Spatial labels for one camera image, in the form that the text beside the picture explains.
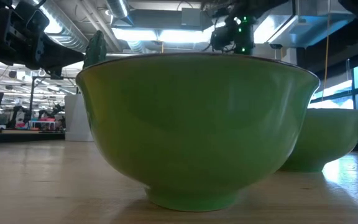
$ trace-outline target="table surface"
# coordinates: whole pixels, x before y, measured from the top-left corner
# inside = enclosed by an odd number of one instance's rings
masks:
[[[0,223],[358,224],[358,153],[323,173],[276,172],[232,207],[195,213],[150,203],[92,142],[0,144]]]

